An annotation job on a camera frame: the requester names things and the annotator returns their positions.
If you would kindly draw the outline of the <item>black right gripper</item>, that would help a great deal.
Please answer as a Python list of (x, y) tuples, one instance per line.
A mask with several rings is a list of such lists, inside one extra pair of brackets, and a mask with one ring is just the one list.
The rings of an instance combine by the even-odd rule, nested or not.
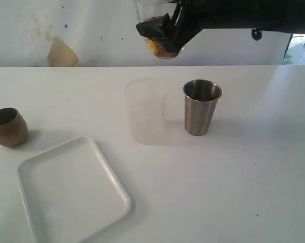
[(171, 1), (176, 4), (169, 14), (153, 17), (136, 25), (138, 33), (150, 39), (161, 39), (164, 48), (179, 52), (191, 39), (204, 29), (218, 24), (218, 1)]

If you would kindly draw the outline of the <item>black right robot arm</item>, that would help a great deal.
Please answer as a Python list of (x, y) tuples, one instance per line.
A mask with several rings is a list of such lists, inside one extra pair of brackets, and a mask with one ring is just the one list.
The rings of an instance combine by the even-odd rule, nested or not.
[(262, 31), (305, 34), (305, 1), (179, 1), (157, 26), (176, 48), (204, 29), (250, 29), (255, 41)]

